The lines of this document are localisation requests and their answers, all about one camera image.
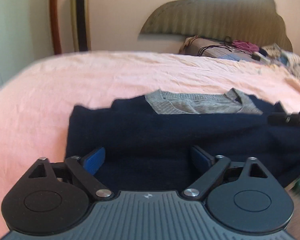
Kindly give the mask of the grey and navy sweater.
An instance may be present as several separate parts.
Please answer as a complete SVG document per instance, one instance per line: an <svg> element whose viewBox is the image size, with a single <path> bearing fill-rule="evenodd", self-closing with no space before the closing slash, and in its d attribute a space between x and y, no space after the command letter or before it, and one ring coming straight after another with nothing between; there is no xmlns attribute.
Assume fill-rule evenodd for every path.
<svg viewBox="0 0 300 240"><path fill-rule="evenodd" d="M282 186L300 175L300 128L271 126L282 112L237 89L224 94L174 94L161 90L117 99L106 109L75 106L66 156L104 148L96 178L113 191L181 191L200 175L191 156L198 146L232 161L256 157Z"/></svg>

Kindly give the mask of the patterned clothes pile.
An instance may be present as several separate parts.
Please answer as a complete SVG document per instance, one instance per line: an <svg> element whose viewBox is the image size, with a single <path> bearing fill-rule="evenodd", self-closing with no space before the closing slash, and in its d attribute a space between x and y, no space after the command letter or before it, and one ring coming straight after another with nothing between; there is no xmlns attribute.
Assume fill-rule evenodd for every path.
<svg viewBox="0 0 300 240"><path fill-rule="evenodd" d="M277 44L259 48L252 53L251 58L266 65L285 67L294 77L300 80L300 56L281 49Z"/></svg>

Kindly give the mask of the pink bed sheet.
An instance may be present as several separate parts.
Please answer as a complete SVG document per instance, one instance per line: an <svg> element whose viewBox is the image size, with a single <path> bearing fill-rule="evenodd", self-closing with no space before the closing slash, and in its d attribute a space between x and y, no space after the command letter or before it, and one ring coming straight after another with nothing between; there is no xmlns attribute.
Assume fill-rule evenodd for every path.
<svg viewBox="0 0 300 240"><path fill-rule="evenodd" d="M223 94L236 88L300 111L300 81L284 68L187 55L97 51L41 60L0 90L0 238L6 193L39 158L65 156L74 105L107 108L155 90Z"/></svg>

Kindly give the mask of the magenta garment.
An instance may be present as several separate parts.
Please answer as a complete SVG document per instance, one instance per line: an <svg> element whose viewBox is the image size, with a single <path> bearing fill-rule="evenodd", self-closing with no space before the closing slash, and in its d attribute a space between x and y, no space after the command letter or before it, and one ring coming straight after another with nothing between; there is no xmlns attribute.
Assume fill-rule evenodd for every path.
<svg viewBox="0 0 300 240"><path fill-rule="evenodd" d="M237 49L245 50L248 51L249 53L259 52L260 49L259 46L246 41L234 40L232 42L232 45Z"/></svg>

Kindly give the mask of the olive padded headboard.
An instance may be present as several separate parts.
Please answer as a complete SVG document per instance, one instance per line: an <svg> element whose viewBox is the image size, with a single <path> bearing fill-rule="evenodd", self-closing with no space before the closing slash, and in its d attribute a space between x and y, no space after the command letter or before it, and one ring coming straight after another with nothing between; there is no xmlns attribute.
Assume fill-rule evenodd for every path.
<svg viewBox="0 0 300 240"><path fill-rule="evenodd" d="M260 47L277 44L292 51L274 0L176 0L155 9L141 34L200 36L248 41Z"/></svg>

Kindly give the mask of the gold tower air conditioner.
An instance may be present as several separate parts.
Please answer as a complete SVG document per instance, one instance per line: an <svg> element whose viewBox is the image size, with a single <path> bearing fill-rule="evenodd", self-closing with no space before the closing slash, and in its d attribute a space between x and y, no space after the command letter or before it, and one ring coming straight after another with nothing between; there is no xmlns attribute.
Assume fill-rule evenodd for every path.
<svg viewBox="0 0 300 240"><path fill-rule="evenodd" d="M72 38L75 52L91 50L89 0L70 0Z"/></svg>

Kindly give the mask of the white glass wardrobe door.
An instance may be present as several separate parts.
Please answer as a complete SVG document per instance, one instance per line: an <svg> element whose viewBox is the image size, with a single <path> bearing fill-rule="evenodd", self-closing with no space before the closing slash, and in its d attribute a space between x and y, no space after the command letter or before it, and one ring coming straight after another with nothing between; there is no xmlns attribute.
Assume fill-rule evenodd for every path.
<svg viewBox="0 0 300 240"><path fill-rule="evenodd" d="M0 87L51 55L49 0L0 0Z"/></svg>

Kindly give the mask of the brown wooden door frame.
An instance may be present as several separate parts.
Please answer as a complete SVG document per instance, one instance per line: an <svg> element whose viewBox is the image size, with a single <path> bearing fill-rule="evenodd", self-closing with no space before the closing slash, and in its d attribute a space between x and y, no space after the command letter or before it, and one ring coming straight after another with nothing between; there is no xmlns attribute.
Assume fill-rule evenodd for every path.
<svg viewBox="0 0 300 240"><path fill-rule="evenodd" d="M62 48L59 35L57 0L49 0L49 12L53 51L55 55L59 55L62 53Z"/></svg>

